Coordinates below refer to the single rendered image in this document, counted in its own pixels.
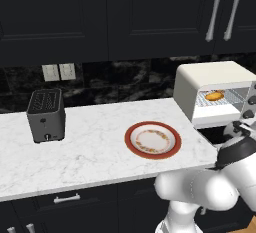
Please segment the white toaster oven door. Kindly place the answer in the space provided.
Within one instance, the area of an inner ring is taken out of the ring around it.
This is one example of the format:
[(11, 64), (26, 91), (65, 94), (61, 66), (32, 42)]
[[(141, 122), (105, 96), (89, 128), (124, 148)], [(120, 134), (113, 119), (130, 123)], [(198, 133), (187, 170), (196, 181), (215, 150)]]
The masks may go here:
[(195, 107), (192, 124), (195, 128), (224, 126), (240, 118), (240, 112), (233, 105)]

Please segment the black cupboard door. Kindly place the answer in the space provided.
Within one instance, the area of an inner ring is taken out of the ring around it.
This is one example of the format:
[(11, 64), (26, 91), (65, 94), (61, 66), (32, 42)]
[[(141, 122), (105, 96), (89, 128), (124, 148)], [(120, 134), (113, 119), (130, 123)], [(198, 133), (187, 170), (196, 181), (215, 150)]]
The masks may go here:
[(0, 233), (9, 233), (9, 228), (15, 228), (15, 233), (23, 233), (16, 213), (10, 202), (0, 202)]
[(63, 209), (21, 219), (24, 229), (33, 224), (35, 233), (118, 233), (112, 205)]
[(226, 31), (233, 0), (224, 0), (218, 32), (215, 36), (215, 54), (256, 52), (256, 0), (240, 0), (229, 41), (223, 39)]
[(106, 0), (0, 0), (0, 66), (108, 58)]
[(214, 0), (107, 0), (109, 58), (208, 55)]

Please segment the white toaster oven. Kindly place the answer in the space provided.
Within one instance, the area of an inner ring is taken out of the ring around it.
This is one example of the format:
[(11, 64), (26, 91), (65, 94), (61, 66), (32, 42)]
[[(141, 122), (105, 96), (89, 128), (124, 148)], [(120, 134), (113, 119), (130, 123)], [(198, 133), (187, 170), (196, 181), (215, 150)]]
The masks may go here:
[[(256, 96), (253, 83), (256, 75), (234, 61), (182, 64), (177, 68), (173, 98), (192, 123), (195, 102), (200, 91), (248, 88), (244, 103), (234, 104), (239, 110), (239, 120), (256, 121), (256, 104), (249, 105), (248, 99)], [(252, 110), (253, 118), (245, 119), (243, 113)]]

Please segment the golden baguette bread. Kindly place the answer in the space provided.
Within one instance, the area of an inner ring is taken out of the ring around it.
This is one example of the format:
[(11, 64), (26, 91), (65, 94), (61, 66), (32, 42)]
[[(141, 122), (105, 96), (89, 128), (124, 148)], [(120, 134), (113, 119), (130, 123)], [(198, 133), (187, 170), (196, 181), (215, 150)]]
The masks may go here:
[(205, 99), (208, 101), (218, 101), (220, 99), (222, 99), (224, 97), (224, 93), (223, 92), (212, 92), (209, 93), (205, 96)]

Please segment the red rimmed white plate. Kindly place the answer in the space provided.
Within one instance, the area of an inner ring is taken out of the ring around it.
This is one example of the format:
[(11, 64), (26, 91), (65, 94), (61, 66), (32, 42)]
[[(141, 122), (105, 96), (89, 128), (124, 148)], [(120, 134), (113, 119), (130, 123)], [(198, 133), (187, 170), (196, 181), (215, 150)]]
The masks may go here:
[(172, 157), (182, 145), (181, 137), (174, 128), (156, 121), (132, 125), (127, 129), (124, 141), (131, 152), (152, 160)]

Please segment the dark grey toaster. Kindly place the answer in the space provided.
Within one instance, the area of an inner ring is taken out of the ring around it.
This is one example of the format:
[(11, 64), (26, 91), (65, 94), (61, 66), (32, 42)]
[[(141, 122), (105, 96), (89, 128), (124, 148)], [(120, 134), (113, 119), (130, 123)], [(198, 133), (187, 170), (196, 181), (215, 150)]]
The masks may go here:
[(26, 114), (35, 143), (65, 138), (66, 113), (61, 89), (34, 91)]

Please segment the black upper cupboard door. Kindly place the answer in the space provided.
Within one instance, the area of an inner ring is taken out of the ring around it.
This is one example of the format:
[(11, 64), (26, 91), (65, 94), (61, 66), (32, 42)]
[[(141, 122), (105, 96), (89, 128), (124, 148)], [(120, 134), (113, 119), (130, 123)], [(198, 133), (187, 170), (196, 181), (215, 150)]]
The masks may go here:
[(106, 0), (0, 0), (0, 66), (108, 58)]
[(215, 54), (256, 52), (256, 0), (240, 0), (229, 41), (223, 39), (226, 31), (233, 0), (224, 0), (218, 32), (215, 36)]
[(214, 0), (107, 0), (109, 58), (208, 55)]

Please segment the black drawer front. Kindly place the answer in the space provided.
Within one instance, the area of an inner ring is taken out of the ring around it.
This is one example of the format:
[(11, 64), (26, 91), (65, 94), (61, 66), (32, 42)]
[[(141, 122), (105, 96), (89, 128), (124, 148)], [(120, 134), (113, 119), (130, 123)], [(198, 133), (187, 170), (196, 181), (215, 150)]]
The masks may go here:
[(154, 178), (118, 184), (119, 233), (155, 233), (169, 202), (158, 197)]
[[(81, 197), (77, 201), (69, 201), (54, 204), (53, 200), (59, 198), (71, 197), (78, 193)], [(15, 212), (20, 218), (28, 216), (40, 215), (47, 212), (54, 212), (63, 209), (73, 209), (81, 207), (102, 206), (106, 208), (109, 205), (114, 207), (117, 213), (117, 186), (105, 185), (92, 188), (71, 190), (67, 192), (59, 192), (35, 197), (23, 198), (12, 202)]]

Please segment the white wall outlet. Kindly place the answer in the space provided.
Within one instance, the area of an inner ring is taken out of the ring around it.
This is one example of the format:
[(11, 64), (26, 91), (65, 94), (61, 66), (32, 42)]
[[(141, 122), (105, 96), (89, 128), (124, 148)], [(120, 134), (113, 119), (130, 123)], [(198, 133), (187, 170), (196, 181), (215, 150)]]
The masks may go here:
[(62, 80), (75, 80), (75, 67), (73, 63), (60, 64), (60, 75)]
[(44, 80), (46, 82), (59, 81), (60, 80), (57, 64), (43, 65), (42, 70), (43, 70)]

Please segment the black lower cupboard door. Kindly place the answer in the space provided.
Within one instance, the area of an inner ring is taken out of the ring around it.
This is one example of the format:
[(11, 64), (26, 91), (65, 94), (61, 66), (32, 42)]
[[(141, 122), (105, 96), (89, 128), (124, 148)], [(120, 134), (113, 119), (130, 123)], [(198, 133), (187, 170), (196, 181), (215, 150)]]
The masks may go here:
[(9, 233), (9, 228), (15, 228), (15, 233), (23, 233), (16, 213), (10, 202), (0, 202), (0, 233)]
[(35, 233), (118, 233), (112, 205), (63, 209), (21, 219), (24, 229), (33, 224)]

